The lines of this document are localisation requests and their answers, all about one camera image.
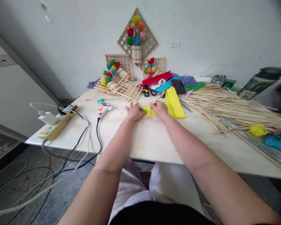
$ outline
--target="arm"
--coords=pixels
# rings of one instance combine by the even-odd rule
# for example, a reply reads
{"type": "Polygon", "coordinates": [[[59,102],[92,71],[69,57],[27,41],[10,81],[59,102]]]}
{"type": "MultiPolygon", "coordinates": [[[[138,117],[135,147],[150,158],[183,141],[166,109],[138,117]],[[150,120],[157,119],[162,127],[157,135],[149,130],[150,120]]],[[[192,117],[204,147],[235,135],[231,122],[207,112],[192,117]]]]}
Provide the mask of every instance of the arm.
{"type": "Polygon", "coordinates": [[[164,103],[158,101],[151,108],[166,125],[175,149],[223,224],[281,224],[281,217],[209,147],[171,117],[164,103]]]}
{"type": "Polygon", "coordinates": [[[128,115],[103,151],[59,225],[107,224],[118,191],[122,168],[130,154],[133,122],[145,113],[126,107],[128,115]]]}

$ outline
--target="tiled floor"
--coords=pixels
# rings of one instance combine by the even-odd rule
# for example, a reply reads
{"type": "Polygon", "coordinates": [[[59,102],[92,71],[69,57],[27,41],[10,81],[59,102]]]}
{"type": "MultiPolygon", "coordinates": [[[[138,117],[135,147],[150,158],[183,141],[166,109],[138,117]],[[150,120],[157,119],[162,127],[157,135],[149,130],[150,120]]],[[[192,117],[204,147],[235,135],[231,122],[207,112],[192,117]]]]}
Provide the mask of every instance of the tiled floor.
{"type": "MultiPolygon", "coordinates": [[[[61,156],[67,156],[69,151],[54,149],[53,153],[61,156]]],[[[17,157],[16,160],[18,159],[27,160],[27,166],[24,171],[35,167],[49,166],[49,157],[42,152],[40,147],[36,146],[30,146],[29,148],[27,148],[21,155],[17,157]]],[[[52,158],[51,168],[54,170],[54,172],[57,172],[61,169],[63,163],[63,159],[52,158]]],[[[18,174],[19,171],[23,168],[24,164],[24,161],[19,161],[2,171],[0,173],[0,185],[4,184],[7,180],[18,174]]],[[[76,162],[71,163],[68,168],[74,168],[75,165],[77,165],[76,162]]],[[[142,162],[136,162],[136,165],[141,172],[150,171],[153,168],[153,164],[146,164],[142,162]]],[[[80,168],[74,176],[71,176],[67,180],[63,181],[60,185],[53,188],[48,195],[48,198],[42,210],[32,224],[57,224],[67,208],[70,206],[71,202],[79,191],[80,186],[82,185],[92,168],[93,165],[87,164],[86,166],[80,168]]],[[[0,191],[0,209],[10,207],[27,191],[29,191],[32,187],[42,181],[46,177],[47,172],[47,168],[38,168],[31,170],[14,179],[9,185],[7,185],[0,191]]],[[[61,174],[54,180],[54,182],[64,178],[68,174],[70,174],[70,172],[61,174]]],[[[270,205],[270,207],[272,207],[281,215],[281,194],[270,183],[268,178],[249,175],[241,175],[241,177],[263,200],[265,200],[270,205]]],[[[40,191],[44,190],[51,184],[52,179],[50,178],[44,183],[40,191]]],[[[35,192],[36,191],[32,191],[20,203],[23,203],[32,198],[35,192]]],[[[199,192],[199,194],[201,200],[208,204],[203,194],[201,192],[199,192]]],[[[38,200],[22,210],[19,215],[16,216],[9,224],[31,224],[34,217],[37,215],[39,209],[41,208],[45,198],[46,194],[44,194],[38,200]]],[[[210,207],[206,206],[206,209],[212,214],[212,218],[216,218],[214,216],[213,210],[210,207]]],[[[0,225],[7,224],[17,213],[18,212],[14,212],[0,217],[0,225]]]]}

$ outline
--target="person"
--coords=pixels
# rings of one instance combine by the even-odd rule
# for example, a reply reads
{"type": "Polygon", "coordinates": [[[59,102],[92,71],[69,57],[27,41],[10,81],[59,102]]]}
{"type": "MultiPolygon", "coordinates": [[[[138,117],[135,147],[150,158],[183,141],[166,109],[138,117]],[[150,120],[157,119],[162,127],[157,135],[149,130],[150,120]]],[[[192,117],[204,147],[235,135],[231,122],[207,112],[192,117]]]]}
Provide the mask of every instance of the person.
{"type": "Polygon", "coordinates": [[[203,215],[202,205],[192,202],[199,199],[198,193],[190,193],[196,192],[192,176],[223,224],[281,224],[281,217],[171,117],[164,103],[157,101],[151,108],[165,124],[185,166],[155,163],[149,190],[145,188],[136,165],[128,159],[133,123],[145,113],[138,103],[131,103],[59,225],[214,224],[203,215]]]}

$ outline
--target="table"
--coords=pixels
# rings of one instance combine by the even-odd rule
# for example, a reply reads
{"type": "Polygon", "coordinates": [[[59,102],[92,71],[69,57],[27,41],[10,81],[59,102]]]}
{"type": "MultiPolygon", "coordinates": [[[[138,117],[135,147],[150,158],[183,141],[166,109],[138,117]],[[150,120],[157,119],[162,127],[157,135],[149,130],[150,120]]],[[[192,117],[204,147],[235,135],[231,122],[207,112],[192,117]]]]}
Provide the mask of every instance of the table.
{"type": "MultiPolygon", "coordinates": [[[[73,104],[77,104],[80,107],[79,113],[91,123],[90,152],[92,153],[97,153],[100,149],[96,136],[96,115],[101,108],[101,105],[97,103],[97,99],[100,98],[106,99],[105,102],[122,112],[122,114],[116,111],[107,112],[100,120],[98,129],[102,142],[102,150],[105,149],[126,117],[125,106],[129,105],[122,97],[109,93],[103,94],[96,89],[87,90],[73,102],[73,104]]],[[[150,97],[141,95],[138,101],[140,105],[149,105],[154,99],[155,97],[151,95],[150,97]]],[[[186,119],[177,119],[177,121],[201,139],[234,171],[281,179],[281,169],[239,137],[230,133],[226,134],[227,138],[220,134],[214,135],[213,133],[216,130],[197,111],[190,113],[184,109],[184,112],[186,119]]],[[[74,116],[55,140],[46,142],[46,146],[71,150],[76,145],[86,126],[87,124],[84,120],[77,115],[74,116]]],[[[42,145],[42,140],[37,136],[43,129],[44,127],[32,135],[25,143],[38,146],[42,145]]],[[[84,134],[76,148],[77,151],[87,151],[86,137],[87,135],[84,134]]],[[[134,123],[130,157],[132,159],[153,162],[183,164],[170,140],[165,125],[157,117],[143,117],[134,123]]]]}

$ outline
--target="vent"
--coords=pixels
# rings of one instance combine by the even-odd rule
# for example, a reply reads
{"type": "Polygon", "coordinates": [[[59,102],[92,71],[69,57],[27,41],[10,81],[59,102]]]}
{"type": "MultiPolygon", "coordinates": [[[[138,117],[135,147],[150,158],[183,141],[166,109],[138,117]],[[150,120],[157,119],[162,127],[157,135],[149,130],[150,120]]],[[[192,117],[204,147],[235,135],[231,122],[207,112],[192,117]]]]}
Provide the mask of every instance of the vent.
{"type": "Polygon", "coordinates": [[[16,65],[9,55],[0,55],[0,67],[16,65]]]}

